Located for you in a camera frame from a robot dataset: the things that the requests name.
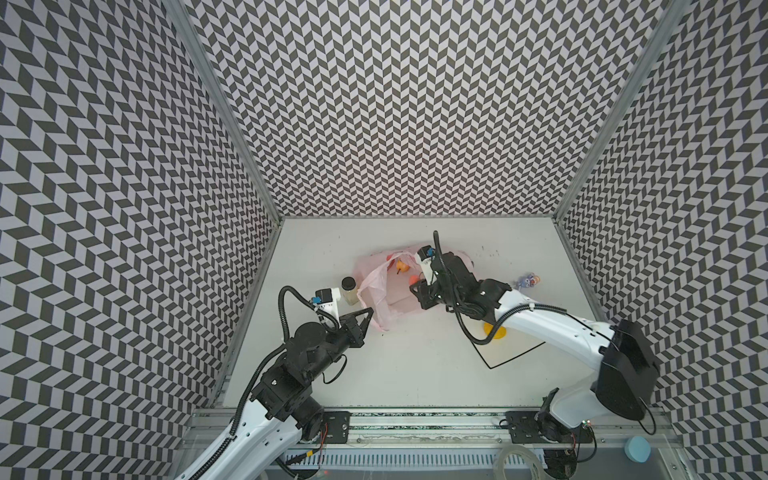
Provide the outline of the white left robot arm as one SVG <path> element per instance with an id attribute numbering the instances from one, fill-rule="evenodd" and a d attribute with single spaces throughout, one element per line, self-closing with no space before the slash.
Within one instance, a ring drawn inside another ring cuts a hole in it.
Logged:
<path id="1" fill-rule="evenodd" d="M 227 427 L 179 479 L 258 479 L 272 465 L 292 479 L 320 473 L 296 470 L 286 451 L 328 438 L 325 409 L 312 398 L 313 383 L 346 351 L 361 348 L 374 309 L 340 315 L 338 288 L 302 296 L 284 286 L 277 296 L 283 343 L 268 353 L 248 381 Z"/>

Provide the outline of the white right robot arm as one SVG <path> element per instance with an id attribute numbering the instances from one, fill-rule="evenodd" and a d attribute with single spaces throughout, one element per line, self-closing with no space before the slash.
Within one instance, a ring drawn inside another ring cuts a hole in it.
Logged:
<path id="1" fill-rule="evenodd" d="M 588 369 L 583 378 L 543 397 L 536 414 L 540 425 L 576 429 L 609 414 L 636 423 L 650 415 L 661 367 L 638 322 L 589 320 L 509 283 L 479 279 L 457 254 L 443 250 L 438 235 L 415 257 L 422 274 L 409 289 L 420 307 L 444 306 L 473 346 L 486 347 L 508 329 Z"/>

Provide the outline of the orange fake fruit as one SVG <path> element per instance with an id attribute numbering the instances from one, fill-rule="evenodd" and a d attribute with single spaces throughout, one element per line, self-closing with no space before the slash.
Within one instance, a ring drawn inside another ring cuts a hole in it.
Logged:
<path id="1" fill-rule="evenodd" d="M 395 270 L 396 270 L 397 274 L 405 273 L 405 272 L 408 272 L 410 270 L 410 266 L 407 263 L 405 263 L 404 261 L 398 259 L 395 262 Z"/>

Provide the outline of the pink plastic bag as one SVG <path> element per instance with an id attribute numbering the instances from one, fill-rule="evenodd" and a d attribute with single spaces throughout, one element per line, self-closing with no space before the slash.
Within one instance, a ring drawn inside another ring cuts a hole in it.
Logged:
<path id="1" fill-rule="evenodd" d="M 419 249 L 418 245 L 403 247 L 356 259 L 352 276 L 358 284 L 358 298 L 364 308 L 374 309 L 373 321 L 381 331 L 388 331 L 398 320 L 424 311 L 409 291 L 411 281 L 421 276 L 416 256 Z M 408 272 L 396 273 L 398 259 L 410 266 Z"/>

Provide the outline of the yellow fake lemon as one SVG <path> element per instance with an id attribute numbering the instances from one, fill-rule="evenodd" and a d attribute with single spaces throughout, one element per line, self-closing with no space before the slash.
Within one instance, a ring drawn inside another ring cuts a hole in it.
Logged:
<path id="1" fill-rule="evenodd" d="M 482 323 L 482 328 L 486 336 L 489 336 L 491 333 L 493 333 L 493 340 L 503 339 L 507 334 L 507 329 L 505 327 L 496 327 L 495 325 L 489 324 L 487 322 Z"/>

